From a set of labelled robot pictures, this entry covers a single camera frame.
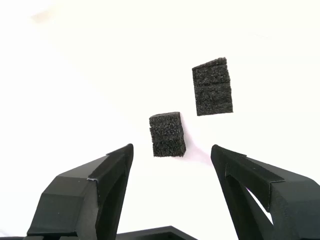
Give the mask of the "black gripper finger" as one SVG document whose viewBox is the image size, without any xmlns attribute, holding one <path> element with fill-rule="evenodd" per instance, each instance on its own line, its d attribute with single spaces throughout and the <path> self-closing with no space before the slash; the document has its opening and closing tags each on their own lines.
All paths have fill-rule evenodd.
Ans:
<svg viewBox="0 0 320 240">
<path fill-rule="evenodd" d="M 28 240 L 114 240 L 124 203 L 134 147 L 57 175 L 43 191 Z"/>
<path fill-rule="evenodd" d="M 320 186 L 314 180 L 216 144 L 211 161 L 238 239 L 320 238 Z"/>
</svg>

